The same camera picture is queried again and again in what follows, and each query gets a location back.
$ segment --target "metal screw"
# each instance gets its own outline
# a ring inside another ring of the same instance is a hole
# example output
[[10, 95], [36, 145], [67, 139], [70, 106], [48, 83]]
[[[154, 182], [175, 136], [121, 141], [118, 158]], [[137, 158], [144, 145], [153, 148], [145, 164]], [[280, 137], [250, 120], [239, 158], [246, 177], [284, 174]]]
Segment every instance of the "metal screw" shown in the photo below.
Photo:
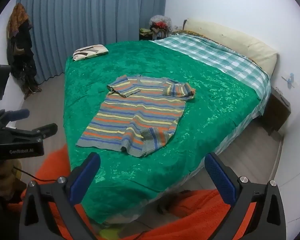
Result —
[[34, 185], [37, 184], [34, 180], [31, 180], [29, 182], [29, 187], [34, 187]]
[[247, 177], [242, 176], [242, 177], [240, 177], [240, 181], [241, 181], [242, 183], [247, 183], [249, 180], [248, 180]]
[[274, 180], [271, 180], [270, 185], [275, 187], [275, 186], [277, 186], [277, 183]]
[[66, 178], [65, 177], [59, 177], [58, 179], [57, 179], [57, 182], [58, 183], [65, 183], [66, 182]]

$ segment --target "cream bolster pillow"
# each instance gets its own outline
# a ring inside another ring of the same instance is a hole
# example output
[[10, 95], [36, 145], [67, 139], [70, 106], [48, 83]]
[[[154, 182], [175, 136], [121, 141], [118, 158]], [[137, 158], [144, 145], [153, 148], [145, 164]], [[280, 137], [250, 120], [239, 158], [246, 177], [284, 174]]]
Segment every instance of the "cream bolster pillow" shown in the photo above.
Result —
[[75, 50], [72, 59], [78, 61], [86, 58], [98, 57], [107, 54], [108, 52], [108, 49], [101, 44], [92, 45]]
[[184, 30], [204, 35], [252, 59], [269, 76], [273, 73], [278, 52], [254, 37], [216, 23], [194, 19], [187, 20]]

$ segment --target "blue gripper pad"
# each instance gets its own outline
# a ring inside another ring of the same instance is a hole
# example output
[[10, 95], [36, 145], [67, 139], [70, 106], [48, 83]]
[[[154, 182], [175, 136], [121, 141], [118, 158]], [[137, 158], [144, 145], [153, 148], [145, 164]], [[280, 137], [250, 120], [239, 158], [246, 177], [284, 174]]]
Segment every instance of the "blue gripper pad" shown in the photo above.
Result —
[[205, 156], [204, 165], [223, 202], [234, 206], [240, 192], [240, 185], [237, 182], [238, 177], [214, 153]]
[[68, 177], [66, 191], [72, 205], [81, 203], [101, 164], [99, 154], [90, 153], [79, 167]]

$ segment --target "yellow object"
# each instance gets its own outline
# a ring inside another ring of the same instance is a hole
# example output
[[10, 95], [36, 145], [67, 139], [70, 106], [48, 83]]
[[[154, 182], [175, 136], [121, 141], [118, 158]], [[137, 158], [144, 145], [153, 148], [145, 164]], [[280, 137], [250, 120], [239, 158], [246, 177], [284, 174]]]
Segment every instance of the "yellow object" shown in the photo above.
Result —
[[121, 228], [106, 228], [99, 232], [99, 235], [107, 240], [118, 240]]
[[[19, 169], [21, 169], [21, 162], [18, 159], [13, 160], [13, 165]], [[21, 179], [21, 171], [17, 171], [15, 169], [12, 169], [12, 173], [16, 176], [17, 179]]]
[[139, 32], [141, 32], [141, 33], [149, 33], [149, 32], [151, 32], [151, 30], [145, 29], [145, 28], [140, 28]]

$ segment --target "wooden bedside table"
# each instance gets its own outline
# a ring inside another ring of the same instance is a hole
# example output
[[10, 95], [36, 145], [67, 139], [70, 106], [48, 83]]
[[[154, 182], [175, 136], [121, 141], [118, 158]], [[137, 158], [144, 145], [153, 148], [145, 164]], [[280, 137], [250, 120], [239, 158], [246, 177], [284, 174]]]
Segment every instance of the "wooden bedside table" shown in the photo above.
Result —
[[278, 131], [290, 114], [290, 103], [271, 87], [271, 94], [266, 104], [265, 112], [260, 117], [261, 122], [268, 128], [268, 134]]

